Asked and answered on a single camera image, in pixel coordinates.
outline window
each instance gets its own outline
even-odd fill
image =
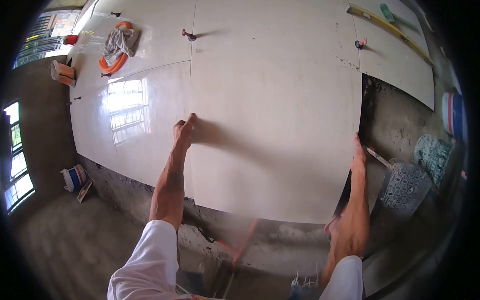
[[[35,190],[28,174],[22,147],[18,102],[7,107],[5,112],[10,116],[10,127],[12,129],[12,172],[10,173],[10,184],[4,192],[7,210],[10,213],[26,198],[35,193]]]

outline hand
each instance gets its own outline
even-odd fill
[[[173,125],[173,140],[175,144],[185,146],[186,149],[192,145],[192,126],[197,116],[191,113],[188,116],[188,120],[180,120],[177,124]]]
[[[365,162],[367,161],[367,156],[363,147],[360,144],[359,134],[356,132],[353,134],[353,142],[355,143],[355,152],[353,154],[353,160],[350,164],[350,169],[353,170],[356,167],[365,167]]]

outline cloth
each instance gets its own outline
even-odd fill
[[[131,47],[137,40],[138,34],[138,30],[127,29],[125,26],[113,28],[102,47],[107,66],[111,67],[122,53],[126,53],[129,57],[134,56],[135,53]]]
[[[205,300],[198,295],[175,292],[177,233],[165,221],[147,223],[125,266],[113,273],[108,284],[109,300],[156,299]],[[336,265],[319,300],[360,300],[362,265],[358,256],[347,256]]]
[[[352,255],[342,258],[336,264],[330,281],[319,300],[361,300],[362,292],[361,259]]]

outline yellow level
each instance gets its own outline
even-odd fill
[[[366,21],[372,23],[373,25],[376,25],[376,26],[380,27],[381,29],[393,34],[398,39],[400,39],[402,42],[407,44],[410,48],[412,48],[413,51],[415,51],[418,55],[420,55],[420,57],[422,57],[423,60],[429,66],[431,66],[431,67],[435,66],[432,59],[428,56],[427,53],[425,53],[425,51],[423,51],[422,48],[420,48],[420,46],[417,43],[415,43],[406,34],[401,32],[398,28],[391,25],[389,22],[387,22],[383,18],[381,18],[381,17],[377,16],[376,14],[373,14],[373,13],[369,12],[368,10],[363,9],[362,7],[357,6],[355,4],[349,4],[347,6],[346,11],[351,15],[362,18],[363,20],[366,20]]]

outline forearm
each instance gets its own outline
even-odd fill
[[[352,168],[350,199],[339,224],[335,257],[363,256],[369,233],[367,174],[365,165]]]
[[[183,215],[183,167],[188,147],[175,142],[152,196],[149,220],[164,220],[178,230]]]

